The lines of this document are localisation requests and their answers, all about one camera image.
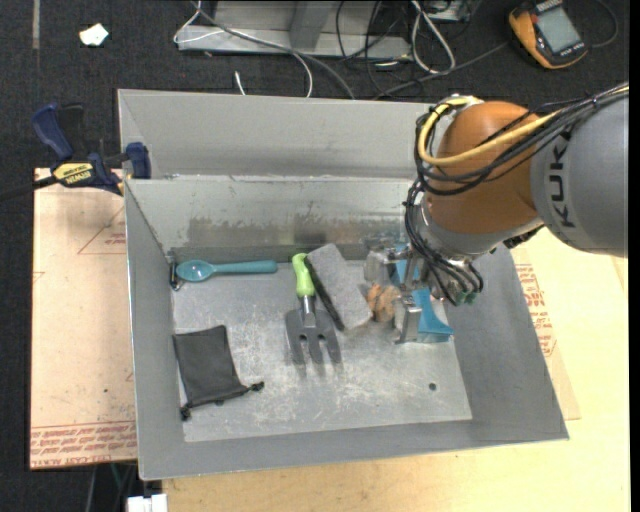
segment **black bag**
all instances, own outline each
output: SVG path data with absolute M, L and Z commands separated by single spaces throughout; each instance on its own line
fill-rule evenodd
M 224 325 L 206 331 L 174 334 L 173 345 L 187 393 L 187 403 L 180 408 L 184 420 L 191 416 L 193 407 L 212 402 L 222 405 L 225 400 L 264 387 L 264 382 L 248 387 L 240 382 Z

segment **teal spoon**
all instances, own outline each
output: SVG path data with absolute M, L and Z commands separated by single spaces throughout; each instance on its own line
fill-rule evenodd
M 217 274 L 273 274 L 278 270 L 274 260 L 246 261 L 213 265 L 202 260 L 190 260 L 176 267 L 176 274 L 184 281 L 197 283 Z

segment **yellow cable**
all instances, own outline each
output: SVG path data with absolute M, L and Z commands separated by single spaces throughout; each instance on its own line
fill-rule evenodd
M 546 123 L 547 121 L 549 121 L 551 118 L 553 118 L 555 115 L 557 114 L 557 112 L 552 112 L 551 114 L 548 114 L 544 117 L 541 117 L 539 119 L 536 119 L 535 121 L 532 121 L 530 123 L 527 123 L 524 126 L 521 126 L 520 128 L 504 133 L 502 135 L 500 135 L 499 137 L 496 137 L 493 140 L 490 140 L 489 142 L 482 144 L 481 146 L 477 146 L 473 149 L 470 149 L 468 151 L 465 151 L 463 153 L 459 153 L 457 155 L 453 155 L 453 156 L 449 156 L 449 157 L 444 157 L 444 158 L 437 158 L 437 157 L 433 157 L 430 156 L 427 151 L 426 151 L 426 140 L 427 140 L 427 136 L 429 135 L 429 132 L 431 131 L 434 123 L 435 123 L 435 115 L 429 116 L 429 118 L 427 119 L 427 121 L 425 122 L 422 130 L 420 131 L 420 136 L 418 137 L 418 154 L 420 155 L 420 158 L 422 158 L 425 162 L 427 162 L 428 164 L 431 165 L 448 165 L 448 164 L 456 164 L 459 162 L 462 162 L 464 160 L 468 160 L 470 158 L 473 158 L 474 156 L 480 155 L 486 151 L 489 151 L 490 149 L 501 145 L 501 144 L 507 144 L 509 142 L 512 142 L 514 139 L 517 139 L 518 137 L 521 137 L 522 135 L 527 135 L 528 133 L 531 133 L 532 131 L 534 131 L 536 128 L 538 128 L 539 126 L 543 125 L 544 123 Z
M 615 91 L 613 94 L 619 94 L 628 90 L 629 90 L 629 86 L 627 85 Z M 548 114 L 544 117 L 536 119 L 535 121 L 527 123 L 526 125 L 521 126 L 516 130 L 506 132 L 500 135 L 499 137 L 496 137 L 495 139 L 490 140 L 489 142 L 486 142 L 485 144 L 472 148 L 463 153 L 459 153 L 457 155 L 453 155 L 450 157 L 443 157 L 443 158 L 437 158 L 429 155 L 427 153 L 427 148 L 426 148 L 427 137 L 431 133 L 431 130 L 434 128 L 436 122 L 440 119 L 440 116 L 444 114 L 447 110 L 449 110 L 451 107 L 465 105 L 468 103 L 472 103 L 474 101 L 477 101 L 477 99 L 470 96 L 465 96 L 460 98 L 454 97 L 454 98 L 449 98 L 445 102 L 436 105 L 432 114 L 427 118 L 424 125 L 422 126 L 422 129 L 420 130 L 420 135 L 418 136 L 418 142 L 417 142 L 418 154 L 420 155 L 420 158 L 422 158 L 422 160 L 424 160 L 428 164 L 436 165 L 436 166 L 456 164 L 464 160 L 468 160 L 470 158 L 473 158 L 474 156 L 477 156 L 486 151 L 489 151 L 490 149 L 500 144 L 507 144 L 509 142 L 512 142 L 514 139 L 517 139 L 518 137 L 531 133 L 539 126 L 551 120 L 559 112 L 559 111 L 552 112 L 551 114 Z

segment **orange device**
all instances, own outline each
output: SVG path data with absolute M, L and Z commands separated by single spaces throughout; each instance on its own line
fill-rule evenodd
M 547 69 L 565 68 L 587 54 L 563 0 L 524 2 L 509 13 L 509 25 L 520 47 Z

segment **gray sponge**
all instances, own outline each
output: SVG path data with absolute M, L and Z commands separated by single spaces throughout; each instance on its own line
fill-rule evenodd
M 305 263 L 316 293 L 338 329 L 348 331 L 371 318 L 369 304 L 360 291 L 360 282 L 335 244 L 311 251 Z

